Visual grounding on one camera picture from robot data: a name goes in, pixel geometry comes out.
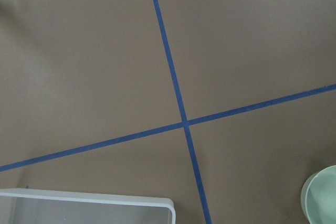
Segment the green ceramic bowl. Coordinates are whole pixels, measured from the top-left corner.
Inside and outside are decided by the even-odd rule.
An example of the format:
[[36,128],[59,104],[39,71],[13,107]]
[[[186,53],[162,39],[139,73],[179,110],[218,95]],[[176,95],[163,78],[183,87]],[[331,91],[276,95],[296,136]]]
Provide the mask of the green ceramic bowl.
[[335,223],[335,166],[312,174],[304,183],[300,202],[309,223]]

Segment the clear plastic box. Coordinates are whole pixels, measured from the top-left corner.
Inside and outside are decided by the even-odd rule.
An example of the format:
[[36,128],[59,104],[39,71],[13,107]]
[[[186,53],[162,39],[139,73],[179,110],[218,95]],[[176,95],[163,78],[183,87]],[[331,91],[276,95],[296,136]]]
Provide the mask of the clear plastic box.
[[1,189],[1,223],[175,223],[169,198]]

